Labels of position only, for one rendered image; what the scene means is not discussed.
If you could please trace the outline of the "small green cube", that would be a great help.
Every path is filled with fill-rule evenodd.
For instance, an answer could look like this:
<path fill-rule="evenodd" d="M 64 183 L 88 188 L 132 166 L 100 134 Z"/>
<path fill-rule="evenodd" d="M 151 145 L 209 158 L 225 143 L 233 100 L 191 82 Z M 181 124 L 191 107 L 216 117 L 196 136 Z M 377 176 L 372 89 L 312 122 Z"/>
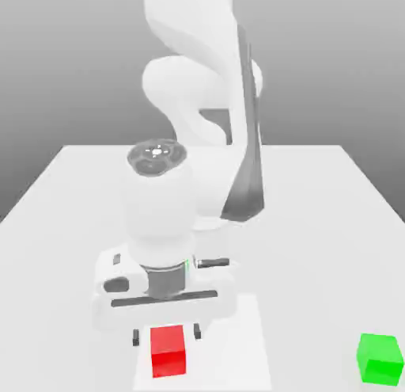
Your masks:
<path fill-rule="evenodd" d="M 398 386 L 405 359 L 396 337 L 362 333 L 356 360 L 362 382 Z"/>

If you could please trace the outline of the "small red cube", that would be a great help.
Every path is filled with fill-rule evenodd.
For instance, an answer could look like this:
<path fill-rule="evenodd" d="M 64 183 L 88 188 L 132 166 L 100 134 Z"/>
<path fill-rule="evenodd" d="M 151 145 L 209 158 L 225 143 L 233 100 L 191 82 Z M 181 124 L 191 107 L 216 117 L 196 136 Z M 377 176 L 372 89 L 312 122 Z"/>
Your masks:
<path fill-rule="evenodd" d="M 150 329 L 152 375 L 156 378 L 184 375 L 187 371 L 184 328 L 169 325 Z"/>

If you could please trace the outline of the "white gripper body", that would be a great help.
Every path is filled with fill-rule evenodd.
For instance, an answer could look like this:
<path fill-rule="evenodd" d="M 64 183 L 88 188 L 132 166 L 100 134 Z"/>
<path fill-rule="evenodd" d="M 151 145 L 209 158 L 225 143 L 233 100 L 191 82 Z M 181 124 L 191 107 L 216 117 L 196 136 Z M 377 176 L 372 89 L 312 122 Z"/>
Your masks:
<path fill-rule="evenodd" d="M 196 322 L 207 327 L 232 315 L 237 304 L 234 276 L 210 279 L 197 276 L 191 286 L 162 299 L 107 293 L 95 283 L 92 295 L 93 325 L 99 330 L 141 329 L 145 326 Z"/>

